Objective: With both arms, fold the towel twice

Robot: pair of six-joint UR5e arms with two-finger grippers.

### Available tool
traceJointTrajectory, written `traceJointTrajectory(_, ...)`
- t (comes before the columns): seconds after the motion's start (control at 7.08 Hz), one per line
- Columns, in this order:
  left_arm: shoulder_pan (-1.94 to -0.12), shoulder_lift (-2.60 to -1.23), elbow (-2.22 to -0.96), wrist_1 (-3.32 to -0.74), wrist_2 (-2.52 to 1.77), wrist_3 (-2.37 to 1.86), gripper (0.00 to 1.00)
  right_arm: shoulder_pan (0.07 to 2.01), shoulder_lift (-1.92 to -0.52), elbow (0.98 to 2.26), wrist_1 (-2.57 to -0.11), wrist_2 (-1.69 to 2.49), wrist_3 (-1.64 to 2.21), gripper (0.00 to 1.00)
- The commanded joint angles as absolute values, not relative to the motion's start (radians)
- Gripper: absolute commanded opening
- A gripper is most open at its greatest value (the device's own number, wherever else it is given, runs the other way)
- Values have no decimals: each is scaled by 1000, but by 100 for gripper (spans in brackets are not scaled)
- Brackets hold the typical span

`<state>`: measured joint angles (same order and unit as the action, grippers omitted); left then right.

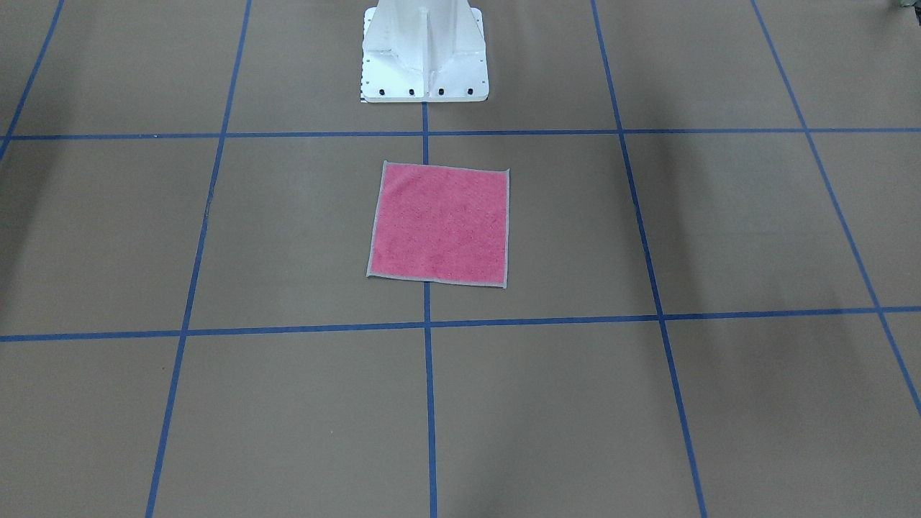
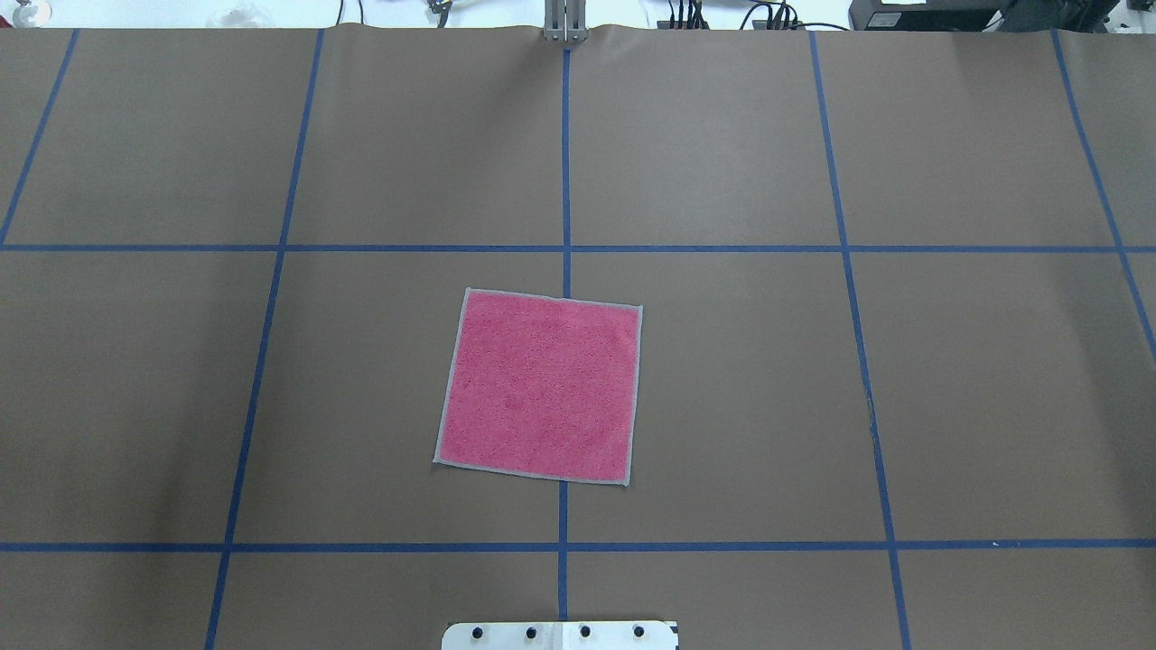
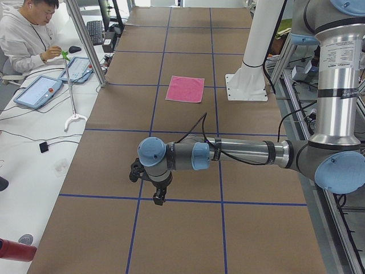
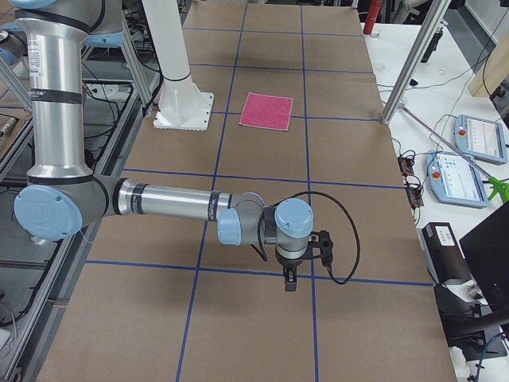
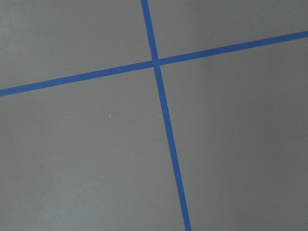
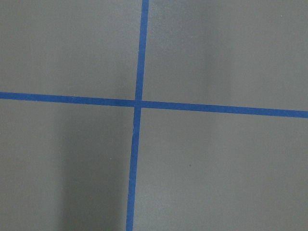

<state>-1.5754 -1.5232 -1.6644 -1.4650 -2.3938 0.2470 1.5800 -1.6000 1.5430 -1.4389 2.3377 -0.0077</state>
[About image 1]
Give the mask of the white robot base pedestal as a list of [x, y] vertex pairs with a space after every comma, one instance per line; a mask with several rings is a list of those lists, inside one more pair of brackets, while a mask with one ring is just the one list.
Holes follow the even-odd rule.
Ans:
[[364, 12], [360, 99], [467, 103], [490, 94], [486, 28], [467, 1], [379, 1]]

